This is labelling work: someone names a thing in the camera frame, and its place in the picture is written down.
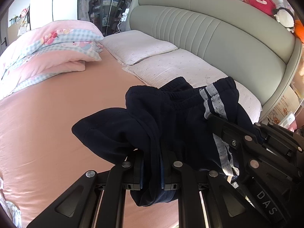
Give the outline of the navy shorts with white stripes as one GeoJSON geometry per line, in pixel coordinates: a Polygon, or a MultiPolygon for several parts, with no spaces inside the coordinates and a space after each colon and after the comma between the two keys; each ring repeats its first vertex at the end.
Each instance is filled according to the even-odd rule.
{"type": "Polygon", "coordinates": [[[140,163],[140,189],[131,191],[137,206],[176,199],[164,189],[165,160],[180,161],[194,170],[239,174],[239,161],[228,143],[213,132],[210,116],[221,117],[258,135],[239,104],[231,77],[199,88],[178,77],[160,88],[133,86],[124,108],[108,108],[72,126],[72,133],[94,154],[115,165],[140,163]]]}

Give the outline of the white cartoon print pajamas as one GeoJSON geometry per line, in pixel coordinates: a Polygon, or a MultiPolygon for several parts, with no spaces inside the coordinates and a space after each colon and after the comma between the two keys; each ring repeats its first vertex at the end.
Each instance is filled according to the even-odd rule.
{"type": "Polygon", "coordinates": [[[1,178],[1,207],[4,209],[5,213],[9,217],[9,219],[12,221],[12,223],[18,227],[22,228],[22,217],[21,217],[21,211],[19,208],[12,202],[7,201],[3,194],[3,188],[4,188],[4,182],[1,178]]]}

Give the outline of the grey green padded headboard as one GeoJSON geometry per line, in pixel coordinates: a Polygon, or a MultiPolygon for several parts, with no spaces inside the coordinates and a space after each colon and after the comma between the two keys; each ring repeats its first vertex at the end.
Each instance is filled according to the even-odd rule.
{"type": "Polygon", "coordinates": [[[290,85],[302,51],[281,24],[239,0],[132,0],[126,29],[190,51],[244,85],[261,103],[261,120],[290,85]]]}

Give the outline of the pink pillow near headboard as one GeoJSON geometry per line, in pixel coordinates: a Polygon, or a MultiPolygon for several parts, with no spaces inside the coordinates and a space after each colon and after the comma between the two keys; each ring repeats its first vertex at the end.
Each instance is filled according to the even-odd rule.
{"type": "Polygon", "coordinates": [[[160,88],[177,77],[183,77],[194,88],[227,77],[221,70],[183,49],[149,57],[123,67],[123,70],[155,88],[160,88]]]}

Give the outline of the pink pillow near duvet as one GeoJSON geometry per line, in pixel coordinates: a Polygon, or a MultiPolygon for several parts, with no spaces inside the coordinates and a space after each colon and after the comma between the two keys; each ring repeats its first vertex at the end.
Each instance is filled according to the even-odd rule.
{"type": "Polygon", "coordinates": [[[170,42],[158,40],[138,30],[106,36],[101,44],[122,65],[134,65],[146,58],[178,49],[170,42]]]}

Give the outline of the pink checkered folded duvet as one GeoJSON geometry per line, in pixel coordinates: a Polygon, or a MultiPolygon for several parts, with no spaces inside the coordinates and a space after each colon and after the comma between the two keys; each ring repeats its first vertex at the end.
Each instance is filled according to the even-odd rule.
{"type": "Polygon", "coordinates": [[[31,30],[1,54],[1,98],[101,60],[101,31],[91,22],[54,21],[31,30]]]}

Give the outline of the dark glass wardrobe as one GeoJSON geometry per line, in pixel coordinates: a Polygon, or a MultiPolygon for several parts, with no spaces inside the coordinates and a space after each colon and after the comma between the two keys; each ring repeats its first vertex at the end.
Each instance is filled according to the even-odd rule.
{"type": "Polygon", "coordinates": [[[132,0],[77,0],[77,19],[88,21],[103,36],[119,32],[119,23],[126,20],[132,0]]]}

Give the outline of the white wardrobe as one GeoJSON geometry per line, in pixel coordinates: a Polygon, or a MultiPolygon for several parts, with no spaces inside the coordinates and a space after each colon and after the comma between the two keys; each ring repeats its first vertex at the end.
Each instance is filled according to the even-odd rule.
{"type": "Polygon", "coordinates": [[[77,19],[78,0],[30,0],[31,29],[59,20],[77,19]]]}

